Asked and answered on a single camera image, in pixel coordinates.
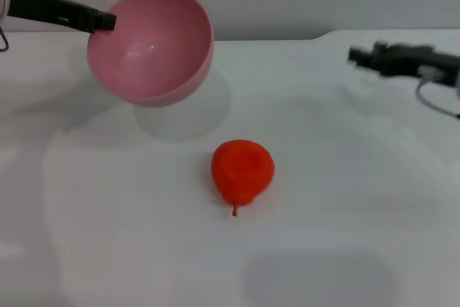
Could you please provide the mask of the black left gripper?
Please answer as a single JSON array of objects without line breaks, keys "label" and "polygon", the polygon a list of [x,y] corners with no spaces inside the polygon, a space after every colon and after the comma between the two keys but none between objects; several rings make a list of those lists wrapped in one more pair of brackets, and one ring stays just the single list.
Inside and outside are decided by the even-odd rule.
[{"label": "black left gripper", "polygon": [[8,15],[81,32],[114,31],[116,15],[70,0],[10,0]]}]

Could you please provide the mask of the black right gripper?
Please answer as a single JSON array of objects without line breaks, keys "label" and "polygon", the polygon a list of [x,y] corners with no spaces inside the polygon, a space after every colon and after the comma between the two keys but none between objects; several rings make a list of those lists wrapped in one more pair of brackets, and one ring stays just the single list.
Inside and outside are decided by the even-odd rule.
[{"label": "black right gripper", "polygon": [[441,72],[438,84],[456,86],[459,79],[459,56],[438,52],[427,45],[378,42],[368,48],[351,46],[347,61],[360,68],[374,68],[384,78],[421,78],[419,68],[426,66]]}]

